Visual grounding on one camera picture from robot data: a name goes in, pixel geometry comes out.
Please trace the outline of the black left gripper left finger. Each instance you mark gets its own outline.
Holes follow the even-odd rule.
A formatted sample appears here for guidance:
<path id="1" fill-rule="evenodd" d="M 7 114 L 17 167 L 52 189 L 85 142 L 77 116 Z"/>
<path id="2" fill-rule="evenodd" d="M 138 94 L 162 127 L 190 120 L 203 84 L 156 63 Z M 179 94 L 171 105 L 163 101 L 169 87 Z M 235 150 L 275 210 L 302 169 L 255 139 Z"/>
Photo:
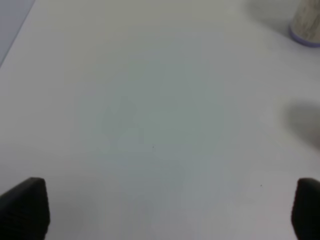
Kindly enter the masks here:
<path id="1" fill-rule="evenodd" d="M 50 225 L 46 182 L 30 177 L 0 195 L 0 238 L 44 240 Z"/>

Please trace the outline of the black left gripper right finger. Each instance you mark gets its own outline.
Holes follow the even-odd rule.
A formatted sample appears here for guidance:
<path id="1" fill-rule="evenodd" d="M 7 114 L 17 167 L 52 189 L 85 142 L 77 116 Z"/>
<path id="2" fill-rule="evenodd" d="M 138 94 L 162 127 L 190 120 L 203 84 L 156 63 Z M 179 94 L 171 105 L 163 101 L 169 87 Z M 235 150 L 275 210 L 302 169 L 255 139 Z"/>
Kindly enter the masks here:
<path id="1" fill-rule="evenodd" d="M 291 224 L 299 240 L 320 238 L 320 182 L 313 178 L 297 181 Z"/>

